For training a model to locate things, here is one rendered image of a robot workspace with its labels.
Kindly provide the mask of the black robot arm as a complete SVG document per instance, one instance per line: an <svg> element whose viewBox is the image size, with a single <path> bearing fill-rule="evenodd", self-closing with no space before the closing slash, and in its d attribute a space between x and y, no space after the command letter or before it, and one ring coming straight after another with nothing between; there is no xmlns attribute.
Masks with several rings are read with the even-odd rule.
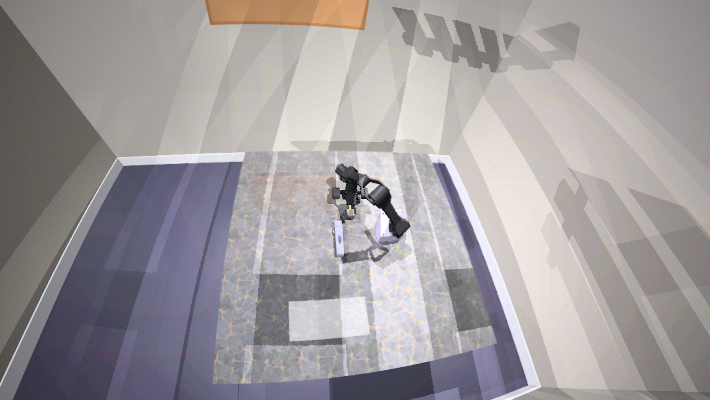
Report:
<svg viewBox="0 0 710 400"><path fill-rule="evenodd" d="M407 229L410 228L409 222L400 217L393 207L391 203L392 195L389 192L389 188L380 180L370 178L367 174L358 173L355 167L349 166L347 168L344 164L338 164L335 172L339 175L339 179L346 183L347 187L353 189L358 185L362 188L365 198L373 206L377 206L379 209L384 211L386 216L389 218L389 232L392 232L393 237L399 238ZM370 182L379 185L367 197L364 188ZM355 206L360 203L360 197L357 196L357 191L347 191L346 197L347 205Z"/></svg>

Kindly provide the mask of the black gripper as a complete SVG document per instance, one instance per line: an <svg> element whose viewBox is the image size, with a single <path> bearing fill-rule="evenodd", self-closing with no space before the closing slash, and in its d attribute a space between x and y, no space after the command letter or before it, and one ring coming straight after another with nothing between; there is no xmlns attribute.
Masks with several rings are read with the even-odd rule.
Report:
<svg viewBox="0 0 710 400"><path fill-rule="evenodd" d="M364 190L365 190L366 196L368 197L368 195L369 195L369 194L368 194L368 189L367 189L367 188L364 188ZM365 196L364 196L364 194L363 194L362 188L360 188L360 191L358 191L358 190L357 190L357 187L351 189L351 188L347 187L347 185L345 186L345 190L340 190L340 188L332 188L332 198L333 198L333 199L340 199L340 195L342 195L342 199L343 199L343 200L346 200L346 198L347 198L347 197L346 197L346 192L347 192L347 191L350 191L350 192L357 191L357 196L360 196L360 194L361 194L361 198L362 198L362 199L366 199Z"/></svg>

